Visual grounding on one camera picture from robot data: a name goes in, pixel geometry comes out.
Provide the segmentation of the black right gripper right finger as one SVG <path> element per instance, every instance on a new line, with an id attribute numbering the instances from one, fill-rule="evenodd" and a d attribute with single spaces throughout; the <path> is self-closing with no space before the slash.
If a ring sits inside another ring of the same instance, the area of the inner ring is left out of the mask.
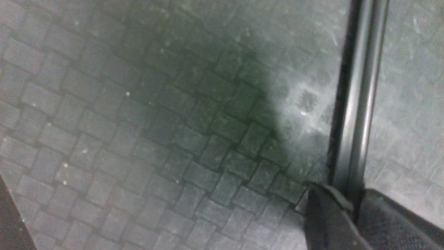
<path id="1" fill-rule="evenodd" d="M 374 250 L 442 250 L 443 229 L 375 189 L 360 202 L 357 228 Z"/>

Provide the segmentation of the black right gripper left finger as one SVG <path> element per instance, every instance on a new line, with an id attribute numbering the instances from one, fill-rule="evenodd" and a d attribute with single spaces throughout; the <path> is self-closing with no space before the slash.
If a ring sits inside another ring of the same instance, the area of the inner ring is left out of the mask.
<path id="1" fill-rule="evenodd" d="M 371 250 L 351 219 L 354 207 L 327 184 L 310 183 L 304 233 L 308 250 Z"/>

